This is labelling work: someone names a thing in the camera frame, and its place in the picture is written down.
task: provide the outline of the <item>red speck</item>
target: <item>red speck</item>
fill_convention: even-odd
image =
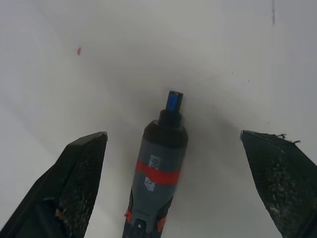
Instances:
[[[81,53],[81,47],[78,48],[78,50],[77,50],[77,55],[79,56],[80,53]]]

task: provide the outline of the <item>white surface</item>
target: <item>white surface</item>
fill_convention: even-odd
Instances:
[[[275,0],[275,26],[271,7],[2,0],[0,226],[66,144],[106,130],[86,237],[121,237],[143,129],[175,89],[190,141],[162,237],[280,237],[239,134],[286,132],[317,162],[317,2]]]

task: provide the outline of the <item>label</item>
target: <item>label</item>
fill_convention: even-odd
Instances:
[[[161,158],[155,155],[150,156],[149,167],[158,170]],[[152,182],[148,177],[145,177],[144,185],[148,191],[153,192],[155,188],[155,182]]]

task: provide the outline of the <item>cordless screwdriver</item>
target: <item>cordless screwdriver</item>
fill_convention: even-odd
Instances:
[[[159,119],[144,130],[122,238],[161,237],[188,142],[182,99],[182,93],[170,91]]]

